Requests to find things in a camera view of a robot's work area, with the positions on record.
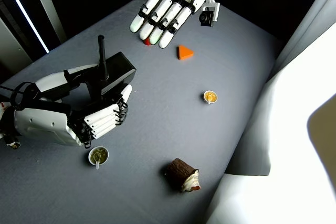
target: robotic arm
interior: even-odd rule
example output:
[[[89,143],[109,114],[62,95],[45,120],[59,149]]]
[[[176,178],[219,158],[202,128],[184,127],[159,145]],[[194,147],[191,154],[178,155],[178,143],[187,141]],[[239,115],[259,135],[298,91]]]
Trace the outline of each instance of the robotic arm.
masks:
[[[131,23],[130,30],[140,29],[142,40],[149,38],[152,45],[159,42],[165,48],[190,14],[202,7],[202,25],[212,26],[217,21],[219,3],[214,0],[148,0]]]
[[[91,146],[98,139],[121,125],[127,116],[129,85],[135,67],[121,53],[105,60],[100,35],[99,65],[86,65],[46,76],[35,83],[23,82],[12,93],[9,102],[0,103],[0,138],[12,148],[18,148],[15,136],[24,135],[63,145]],[[74,110],[61,99],[81,83],[90,93],[91,103]],[[16,96],[23,92],[20,104]]]

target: orange triangle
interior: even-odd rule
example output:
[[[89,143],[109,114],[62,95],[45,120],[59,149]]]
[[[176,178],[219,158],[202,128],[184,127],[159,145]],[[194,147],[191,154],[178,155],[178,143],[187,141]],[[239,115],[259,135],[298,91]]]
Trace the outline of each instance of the orange triangle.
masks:
[[[178,56],[179,60],[189,59],[194,56],[194,51],[183,45],[179,45]]]

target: black antenna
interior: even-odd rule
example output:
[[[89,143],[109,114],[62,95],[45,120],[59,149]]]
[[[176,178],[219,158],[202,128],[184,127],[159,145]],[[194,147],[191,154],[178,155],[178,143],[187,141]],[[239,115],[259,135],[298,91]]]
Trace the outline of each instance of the black antenna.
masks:
[[[101,81],[106,81],[109,78],[109,73],[107,72],[106,62],[105,62],[105,46],[104,46],[104,36],[98,36],[98,46],[99,46],[99,65],[98,74],[100,75]]]

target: table surface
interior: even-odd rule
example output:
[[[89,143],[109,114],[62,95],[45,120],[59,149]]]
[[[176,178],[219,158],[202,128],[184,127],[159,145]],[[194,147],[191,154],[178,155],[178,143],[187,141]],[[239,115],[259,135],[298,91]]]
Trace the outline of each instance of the table surface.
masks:
[[[97,63],[99,34],[107,56],[121,51],[137,69],[125,123],[92,142],[110,153],[99,170],[84,147],[23,137],[18,150],[0,145],[1,223],[202,222],[280,43],[221,6],[214,27],[201,27],[197,13],[165,49],[146,46],[129,31],[144,2],[134,0],[4,83]],[[194,57],[179,61],[179,44]],[[217,92],[217,103],[204,103],[206,90]],[[86,95],[80,89],[72,98]],[[199,169],[201,190],[169,187],[162,170],[177,157]]]

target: light strip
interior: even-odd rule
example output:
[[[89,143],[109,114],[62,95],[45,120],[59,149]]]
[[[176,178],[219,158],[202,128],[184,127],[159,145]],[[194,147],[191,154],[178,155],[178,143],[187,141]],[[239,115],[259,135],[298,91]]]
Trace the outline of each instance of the light strip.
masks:
[[[23,15],[25,16],[26,20],[27,20],[28,23],[30,24],[30,27],[31,27],[32,30],[34,31],[36,37],[37,37],[38,40],[40,41],[40,43],[41,43],[41,45],[43,46],[44,50],[46,51],[46,53],[49,53],[49,50],[48,50],[46,44],[44,44],[44,42],[43,42],[43,40],[42,40],[40,34],[38,34],[38,32],[37,32],[37,30],[36,30],[36,28],[35,28],[33,22],[30,20],[30,18],[29,18],[29,16],[28,16],[27,12],[26,12],[26,10],[23,8],[23,6],[22,6],[20,0],[15,0],[15,1],[16,1],[17,5],[19,6],[21,12],[22,12]]]

